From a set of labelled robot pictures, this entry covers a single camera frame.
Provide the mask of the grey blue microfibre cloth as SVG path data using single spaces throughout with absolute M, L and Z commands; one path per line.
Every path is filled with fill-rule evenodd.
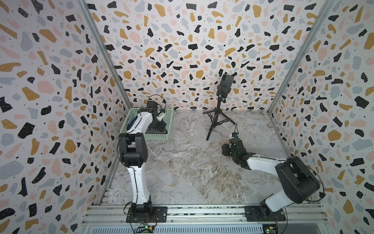
M 135 121 L 137 120 L 137 116 L 135 116 L 132 120 L 129 121 L 127 125 L 127 130 L 131 129 Z

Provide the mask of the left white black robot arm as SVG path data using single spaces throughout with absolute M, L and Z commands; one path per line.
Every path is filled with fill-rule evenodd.
M 149 156 L 145 134 L 149 128 L 163 131 L 166 125 L 164 116 L 164 108 L 141 108 L 137 116 L 129 121 L 126 132 L 119 135 L 117 155 L 130 175 L 133 197 L 129 212 L 134 215 L 151 216 L 153 213 L 145 178 L 145 163 Z

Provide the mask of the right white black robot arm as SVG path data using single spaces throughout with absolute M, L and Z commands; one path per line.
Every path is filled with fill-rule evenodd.
M 238 137 L 231 138 L 222 145 L 222 154 L 231 157 L 234 163 L 244 169 L 262 171 L 279 178 L 281 190 L 260 203 L 263 216 L 294 203 L 301 204 L 320 189 L 316 176 L 298 157 L 274 159 L 248 153 Z

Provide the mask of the mint green plastic basket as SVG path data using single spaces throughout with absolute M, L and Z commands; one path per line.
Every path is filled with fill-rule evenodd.
M 123 122 L 123 125 L 120 129 L 120 133 L 124 134 L 128 131 L 128 125 L 129 123 L 137 117 L 138 111 L 140 108 L 131 108 Z M 163 131 L 158 131 L 151 126 L 148 127 L 146 133 L 145 133 L 145 140 L 169 140 L 169 136 L 171 133 L 171 124 L 172 124 L 172 118 L 173 118 L 173 112 L 174 110 L 171 108 L 166 109 L 165 116 L 163 117 L 163 122 L 166 124 Z

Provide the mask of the black phone tripod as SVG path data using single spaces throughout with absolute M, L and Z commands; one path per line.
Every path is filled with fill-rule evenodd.
M 225 113 L 223 113 L 223 110 L 221 109 L 222 101 L 223 101 L 222 95 L 218 95 L 217 106 L 211 111 L 203 112 L 203 115 L 209 116 L 210 121 L 211 121 L 211 126 L 209 128 L 206 140 L 209 140 L 210 135 L 212 131 L 215 129 L 215 127 L 222 125 L 223 123 L 226 123 L 226 122 L 231 122 L 233 125 L 236 124 L 234 120 L 232 120 Z

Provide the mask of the black smartphone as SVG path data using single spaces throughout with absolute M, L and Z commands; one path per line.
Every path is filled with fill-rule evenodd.
M 224 74 L 217 87 L 217 96 L 221 98 L 227 98 L 228 94 L 231 92 L 231 86 L 233 84 L 234 77 L 228 74 Z

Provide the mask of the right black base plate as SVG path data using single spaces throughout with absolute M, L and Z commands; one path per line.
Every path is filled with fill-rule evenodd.
M 272 212 L 264 206 L 245 206 L 244 215 L 247 222 L 286 221 L 285 212 L 283 209 L 280 209 L 277 212 Z

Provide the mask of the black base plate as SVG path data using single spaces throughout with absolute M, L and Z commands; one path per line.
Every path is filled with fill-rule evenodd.
M 165 223 L 167 221 L 168 208 L 166 206 L 156 206 L 152 208 L 132 206 L 127 214 L 127 223 Z
M 264 206 L 245 206 L 244 215 L 247 222 L 286 221 L 285 212 L 283 209 L 280 209 L 277 212 L 272 212 Z

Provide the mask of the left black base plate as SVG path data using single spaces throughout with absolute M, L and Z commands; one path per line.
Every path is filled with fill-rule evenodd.
M 167 221 L 168 208 L 166 206 L 156 206 L 152 208 L 132 206 L 127 214 L 127 223 L 165 223 Z

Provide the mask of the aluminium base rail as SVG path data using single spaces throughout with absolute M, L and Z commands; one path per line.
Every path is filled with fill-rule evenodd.
M 156 205 L 153 209 L 157 213 L 161 225 L 196 225 L 196 224 L 244 224 L 247 217 L 254 212 L 246 210 L 246 204 L 215 204 L 215 205 Z M 128 208 L 122 205 L 90 206 L 83 218 L 82 225 L 127 225 Z M 281 211 L 279 224 L 292 223 L 328 223 L 327 216 L 320 204 L 294 204 Z

